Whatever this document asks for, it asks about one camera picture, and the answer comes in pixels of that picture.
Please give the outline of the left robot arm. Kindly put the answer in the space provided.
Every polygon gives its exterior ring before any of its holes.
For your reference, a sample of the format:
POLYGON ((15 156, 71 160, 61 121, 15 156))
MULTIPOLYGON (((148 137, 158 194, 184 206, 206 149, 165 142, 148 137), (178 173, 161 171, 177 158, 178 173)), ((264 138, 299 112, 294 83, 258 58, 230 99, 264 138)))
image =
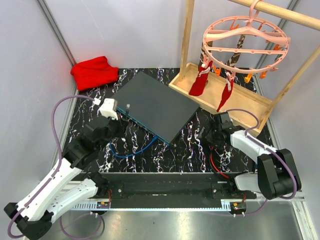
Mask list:
POLYGON ((109 181, 98 172, 90 173, 68 192, 60 192, 122 132, 122 125, 117 119, 104 116, 93 118, 65 147, 62 159, 36 188, 21 201, 10 202, 4 207, 4 212, 11 219, 9 224, 16 224, 22 236, 39 240, 58 218, 76 204, 88 198, 110 196, 109 181))

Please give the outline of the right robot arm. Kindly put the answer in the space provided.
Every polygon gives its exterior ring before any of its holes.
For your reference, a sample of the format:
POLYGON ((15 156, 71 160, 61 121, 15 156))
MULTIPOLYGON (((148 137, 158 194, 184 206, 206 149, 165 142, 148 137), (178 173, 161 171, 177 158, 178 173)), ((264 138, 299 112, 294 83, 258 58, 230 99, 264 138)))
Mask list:
POLYGON ((289 200, 302 188, 292 152, 258 140, 241 125, 234 125, 227 112, 215 114, 208 120, 198 138, 217 150, 225 145, 238 149, 256 164, 256 172, 231 177, 227 192, 232 198, 239 198, 245 191, 250 191, 262 194, 267 200, 289 200))

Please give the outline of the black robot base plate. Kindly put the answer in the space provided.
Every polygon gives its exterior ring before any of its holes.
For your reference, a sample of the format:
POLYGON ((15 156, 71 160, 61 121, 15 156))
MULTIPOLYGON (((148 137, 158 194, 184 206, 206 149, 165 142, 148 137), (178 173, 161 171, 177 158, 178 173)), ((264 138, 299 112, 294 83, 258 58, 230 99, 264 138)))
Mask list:
POLYGON ((292 193, 292 180, 264 173, 104 173, 94 198, 111 198, 111 208, 133 211, 229 211, 226 200, 273 200, 292 193))

